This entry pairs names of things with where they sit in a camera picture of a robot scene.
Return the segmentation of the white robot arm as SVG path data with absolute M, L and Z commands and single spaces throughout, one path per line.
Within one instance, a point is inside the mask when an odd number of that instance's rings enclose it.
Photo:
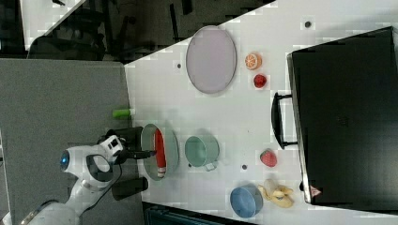
M 64 173 L 77 180 L 65 203 L 56 200 L 44 202 L 29 213 L 20 225 L 79 225 L 82 214 L 93 208 L 110 189 L 120 201 L 148 189 L 145 177 L 119 181 L 114 179 L 114 165 L 127 159 L 149 158 L 148 151 L 131 152 L 123 146 L 75 146 L 65 150 L 60 159 Z

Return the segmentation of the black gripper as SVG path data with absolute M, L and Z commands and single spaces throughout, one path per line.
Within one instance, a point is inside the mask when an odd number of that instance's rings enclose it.
M 145 159 L 154 157 L 157 154 L 156 151 L 133 151 L 132 157 L 135 159 Z M 116 154 L 114 165 L 120 165 L 125 163 L 129 158 L 131 158 L 131 151 L 122 150 Z

